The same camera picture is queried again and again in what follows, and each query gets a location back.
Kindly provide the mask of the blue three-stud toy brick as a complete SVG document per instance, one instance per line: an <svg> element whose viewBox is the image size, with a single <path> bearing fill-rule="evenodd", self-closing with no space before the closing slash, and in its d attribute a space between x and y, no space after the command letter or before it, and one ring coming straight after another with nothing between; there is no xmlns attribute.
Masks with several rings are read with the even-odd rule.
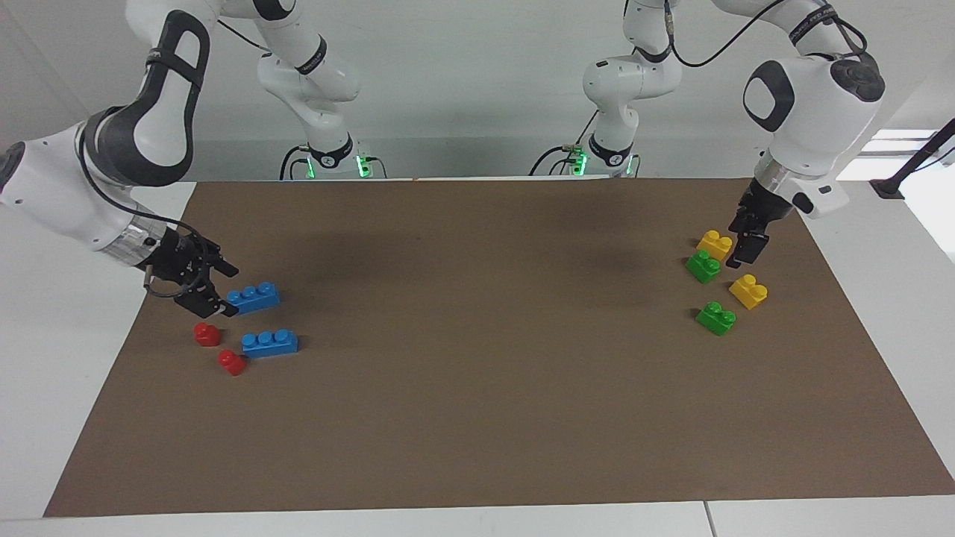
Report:
<svg viewBox="0 0 955 537"><path fill-rule="evenodd" d="M225 298L237 309L237 315L274 308L282 302L276 285L269 281L262 282L258 286L230 290Z"/></svg>
<svg viewBox="0 0 955 537"><path fill-rule="evenodd" d="M275 332L246 333L241 337L242 353L248 358L258 359L295 354L299 350L299 340L292 330L279 329Z"/></svg>

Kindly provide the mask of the green two-stud toy brick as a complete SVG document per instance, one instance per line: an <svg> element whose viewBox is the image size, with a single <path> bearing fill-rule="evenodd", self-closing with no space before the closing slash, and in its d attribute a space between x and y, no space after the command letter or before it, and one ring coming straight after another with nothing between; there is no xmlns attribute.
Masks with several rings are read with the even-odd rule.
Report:
<svg viewBox="0 0 955 537"><path fill-rule="evenodd" d="M726 310L717 301L709 301L698 313L695 320L717 336L729 333L736 325L737 316L732 310Z"/></svg>
<svg viewBox="0 0 955 537"><path fill-rule="evenodd" d="M697 249L690 256L685 265L689 273L701 284L707 284L716 279L721 272L721 262L714 258L705 249Z"/></svg>

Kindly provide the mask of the yellow two-stud toy brick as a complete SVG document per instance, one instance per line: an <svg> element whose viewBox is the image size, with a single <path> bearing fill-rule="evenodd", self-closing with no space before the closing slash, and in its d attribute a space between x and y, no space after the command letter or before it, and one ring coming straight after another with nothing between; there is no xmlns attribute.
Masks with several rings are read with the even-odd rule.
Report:
<svg viewBox="0 0 955 537"><path fill-rule="evenodd" d="M722 263L733 251L733 246L733 238L721 235L716 229L710 229L703 234L695 249L707 252L710 258Z"/></svg>
<svg viewBox="0 0 955 537"><path fill-rule="evenodd" d="M745 273L730 285L731 295L747 310L753 310L768 297L768 288L751 273Z"/></svg>

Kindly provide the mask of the brown table mat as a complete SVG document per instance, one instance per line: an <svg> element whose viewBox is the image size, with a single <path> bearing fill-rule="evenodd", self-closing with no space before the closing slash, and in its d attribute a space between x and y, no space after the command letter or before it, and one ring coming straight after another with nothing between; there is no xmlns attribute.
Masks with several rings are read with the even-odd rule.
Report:
<svg viewBox="0 0 955 537"><path fill-rule="evenodd" d="M145 300L47 516L946 495L801 219L700 284L743 179L202 183L184 212L282 302L222 347ZM711 333L709 301L736 313Z"/></svg>

